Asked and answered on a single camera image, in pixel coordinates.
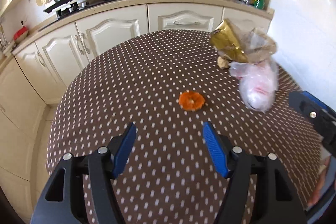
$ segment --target human hand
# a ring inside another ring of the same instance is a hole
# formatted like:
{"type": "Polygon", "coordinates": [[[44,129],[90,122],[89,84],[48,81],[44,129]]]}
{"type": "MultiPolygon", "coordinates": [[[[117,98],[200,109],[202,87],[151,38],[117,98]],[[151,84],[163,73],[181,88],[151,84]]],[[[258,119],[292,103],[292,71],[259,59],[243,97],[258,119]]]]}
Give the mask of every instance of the human hand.
{"type": "Polygon", "coordinates": [[[326,158],[324,162],[324,165],[326,166],[326,168],[321,172],[318,182],[316,184],[316,187],[313,193],[311,194],[310,198],[308,199],[308,204],[307,204],[308,207],[315,205],[321,198],[320,191],[322,190],[325,184],[329,164],[330,164],[330,157],[326,158]]]}

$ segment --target red object on counter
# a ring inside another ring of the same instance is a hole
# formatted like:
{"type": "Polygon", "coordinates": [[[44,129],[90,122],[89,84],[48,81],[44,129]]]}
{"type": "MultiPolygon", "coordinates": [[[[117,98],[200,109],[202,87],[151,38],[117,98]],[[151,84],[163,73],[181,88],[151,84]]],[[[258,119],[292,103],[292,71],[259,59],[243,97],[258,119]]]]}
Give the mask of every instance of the red object on counter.
{"type": "Polygon", "coordinates": [[[18,30],[15,35],[13,36],[14,40],[17,40],[22,34],[28,31],[28,28],[26,26],[23,26],[20,30],[18,30]]]}

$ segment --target blue gripper pad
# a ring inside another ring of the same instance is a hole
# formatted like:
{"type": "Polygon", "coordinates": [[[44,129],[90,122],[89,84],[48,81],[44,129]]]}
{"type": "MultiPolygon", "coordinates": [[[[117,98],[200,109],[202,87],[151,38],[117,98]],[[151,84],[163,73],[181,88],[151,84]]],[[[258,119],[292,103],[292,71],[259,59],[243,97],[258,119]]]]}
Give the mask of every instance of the blue gripper pad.
{"type": "Polygon", "coordinates": [[[123,138],[117,153],[114,156],[114,168],[112,174],[115,178],[123,171],[127,163],[128,156],[132,151],[133,144],[137,137],[137,127],[133,124],[123,138]]]}
{"type": "Polygon", "coordinates": [[[222,141],[215,132],[211,123],[204,123],[203,138],[205,139],[205,143],[208,147],[216,171],[220,173],[224,178],[227,178],[228,168],[226,154],[222,148],[222,141]]]}
{"type": "Polygon", "coordinates": [[[308,91],[301,92],[302,95],[306,96],[310,100],[312,100],[314,103],[316,103],[319,107],[324,108],[327,110],[327,105],[321,102],[319,99],[317,99],[315,96],[311,95],[308,91]]]}

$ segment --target gas stove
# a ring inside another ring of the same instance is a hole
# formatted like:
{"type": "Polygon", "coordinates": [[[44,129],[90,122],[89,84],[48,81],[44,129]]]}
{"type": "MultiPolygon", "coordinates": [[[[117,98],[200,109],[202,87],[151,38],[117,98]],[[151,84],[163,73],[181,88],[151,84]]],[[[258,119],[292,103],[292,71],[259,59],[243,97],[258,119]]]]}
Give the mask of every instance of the gas stove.
{"type": "MultiPolygon", "coordinates": [[[[56,15],[57,15],[57,20],[55,20],[54,22],[63,19],[65,17],[68,17],[70,15],[73,15],[76,12],[88,9],[88,8],[92,8],[95,7],[97,5],[101,5],[101,4],[105,4],[108,2],[112,2],[112,1],[117,1],[117,0],[99,0],[99,1],[94,1],[94,0],[61,0],[59,2],[56,2],[54,5],[48,7],[47,9],[44,10],[44,12],[46,13],[51,13],[51,12],[55,12],[56,11],[56,15]]],[[[44,26],[41,30],[43,30],[44,28],[50,26],[51,24],[53,24],[54,22],[50,23],[47,26],[44,26]]]]}

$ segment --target table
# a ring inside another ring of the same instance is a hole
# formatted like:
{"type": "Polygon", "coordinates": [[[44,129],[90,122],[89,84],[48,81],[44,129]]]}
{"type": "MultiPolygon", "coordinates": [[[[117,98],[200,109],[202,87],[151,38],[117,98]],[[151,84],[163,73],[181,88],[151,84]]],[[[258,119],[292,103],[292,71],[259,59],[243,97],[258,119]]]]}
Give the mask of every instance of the table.
{"type": "MultiPolygon", "coordinates": [[[[278,155],[305,205],[316,184],[320,138],[288,107],[299,90],[280,68],[279,91],[266,114],[247,109],[239,81],[217,66],[209,33],[164,30],[133,38],[95,58],[71,83],[52,122],[47,170],[61,156],[91,153],[123,133],[128,122],[138,137],[124,173],[113,182],[127,223],[212,223],[227,180],[216,173],[202,139],[202,123],[248,153],[278,155]],[[206,105],[186,112],[180,93],[196,90],[206,105]]],[[[244,216],[251,215],[256,178],[251,177],[244,216]]],[[[90,223],[96,223],[90,180],[84,179],[90,223]]]]}

